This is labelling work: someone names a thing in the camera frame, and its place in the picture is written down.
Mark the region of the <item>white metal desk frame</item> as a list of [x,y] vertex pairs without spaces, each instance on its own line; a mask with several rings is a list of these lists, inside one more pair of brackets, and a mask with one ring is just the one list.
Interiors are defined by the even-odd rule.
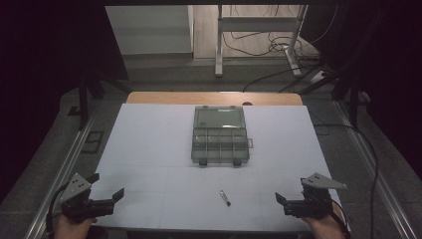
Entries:
[[215,76],[223,76],[223,33],[224,32],[291,32],[291,40],[284,50],[295,77],[302,72],[294,48],[307,10],[307,5],[299,7],[296,17],[224,17],[223,6],[218,6],[217,45],[215,54]]

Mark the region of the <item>black metal stand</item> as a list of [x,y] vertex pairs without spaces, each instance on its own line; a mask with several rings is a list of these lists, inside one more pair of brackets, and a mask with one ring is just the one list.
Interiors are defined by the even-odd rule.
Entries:
[[88,103],[88,94],[95,100],[101,100],[105,96],[105,90],[101,84],[101,81],[111,84],[119,90],[129,94],[132,92],[132,89],[123,83],[120,83],[118,80],[113,79],[108,76],[106,73],[101,72],[100,70],[86,70],[79,73],[77,77],[78,81],[78,92],[79,92],[79,107],[78,111],[70,110],[72,116],[80,117],[79,130],[85,128],[88,124],[89,119],[89,103]]
[[349,94],[349,111],[348,119],[352,126],[357,126],[358,106],[359,102],[359,76],[356,70],[356,63],[353,61],[347,62],[343,67],[334,73],[322,78],[318,82],[298,91],[299,95],[309,94],[322,86],[339,79],[339,82],[331,91],[331,97],[337,101],[343,99],[346,94]]

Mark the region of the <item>aluminium rail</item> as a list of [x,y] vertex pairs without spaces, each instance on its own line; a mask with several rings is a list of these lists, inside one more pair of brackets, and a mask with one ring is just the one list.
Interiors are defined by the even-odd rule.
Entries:
[[349,130],[351,141],[356,146],[359,156],[362,159],[369,176],[373,180],[372,184],[375,186],[378,195],[384,203],[392,222],[400,234],[400,237],[402,239],[422,239],[422,237],[418,236],[412,228],[412,223],[410,222],[409,217],[405,213],[398,198],[394,195],[392,189],[384,178],[384,175],[380,171],[379,160],[371,142],[361,131],[352,126],[348,119],[349,114],[344,103],[334,101],[333,105],[338,110],[342,126]]
[[49,214],[50,205],[56,205],[56,199],[54,198],[55,193],[59,187],[64,185],[69,178],[74,165],[78,159],[78,156],[82,150],[83,144],[88,137],[88,134],[92,128],[92,125],[97,117],[99,106],[93,105],[90,108],[88,121],[86,125],[77,132],[76,136],[72,141],[72,145],[61,163],[57,174],[45,194],[45,197],[35,214],[33,221],[31,222],[29,229],[27,230],[24,239],[42,239],[46,231],[46,216]]

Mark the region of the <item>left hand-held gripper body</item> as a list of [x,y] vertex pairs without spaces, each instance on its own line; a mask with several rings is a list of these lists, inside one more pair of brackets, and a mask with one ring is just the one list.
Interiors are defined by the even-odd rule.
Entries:
[[60,198],[62,214],[73,222],[113,215],[115,202],[112,199],[90,199],[91,187],[92,184],[76,173]]

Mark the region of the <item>black floor frame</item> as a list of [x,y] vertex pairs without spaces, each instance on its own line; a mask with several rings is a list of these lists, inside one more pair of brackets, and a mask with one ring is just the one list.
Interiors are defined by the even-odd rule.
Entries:
[[98,153],[102,144],[104,132],[90,131],[81,150],[81,153]]

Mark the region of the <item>white table cover sheet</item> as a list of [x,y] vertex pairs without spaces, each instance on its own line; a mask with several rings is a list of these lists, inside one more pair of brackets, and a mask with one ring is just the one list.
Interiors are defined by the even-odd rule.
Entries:
[[298,200],[301,178],[329,174],[307,108],[246,106],[244,115],[253,142],[249,161],[240,167],[201,167],[191,159],[193,107],[123,105],[92,197],[108,198],[122,188],[124,197],[99,224],[144,230],[307,230],[305,222],[285,214],[275,195]]

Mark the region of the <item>person's left hand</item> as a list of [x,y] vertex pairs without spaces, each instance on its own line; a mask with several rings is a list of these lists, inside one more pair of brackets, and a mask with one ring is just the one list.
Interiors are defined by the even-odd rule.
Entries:
[[61,216],[56,226],[54,239],[86,239],[91,226],[97,223],[96,218],[89,218],[75,223],[66,216]]

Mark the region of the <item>person's right hand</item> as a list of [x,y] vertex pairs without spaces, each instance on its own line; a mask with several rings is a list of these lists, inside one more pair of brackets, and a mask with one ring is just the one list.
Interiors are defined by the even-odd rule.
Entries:
[[311,228],[315,239],[346,239],[341,226],[330,216],[322,219],[302,217]]

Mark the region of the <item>white panel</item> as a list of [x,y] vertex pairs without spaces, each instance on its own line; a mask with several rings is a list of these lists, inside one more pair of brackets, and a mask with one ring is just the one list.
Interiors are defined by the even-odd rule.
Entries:
[[191,54],[193,6],[106,6],[123,55]]

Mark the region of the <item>clear plastic organizer box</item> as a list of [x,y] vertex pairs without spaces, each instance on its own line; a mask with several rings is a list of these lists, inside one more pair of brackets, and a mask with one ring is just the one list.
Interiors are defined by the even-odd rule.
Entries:
[[206,166],[230,163],[241,166],[250,159],[250,141],[242,107],[196,107],[191,159]]

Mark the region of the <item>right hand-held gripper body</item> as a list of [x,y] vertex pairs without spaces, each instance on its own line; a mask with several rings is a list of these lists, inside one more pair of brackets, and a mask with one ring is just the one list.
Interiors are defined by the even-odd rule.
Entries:
[[329,193],[330,189],[346,189],[344,183],[335,181],[320,173],[305,178],[303,186],[303,200],[287,200],[283,205],[286,215],[297,218],[310,217],[322,219],[332,211],[332,201]]

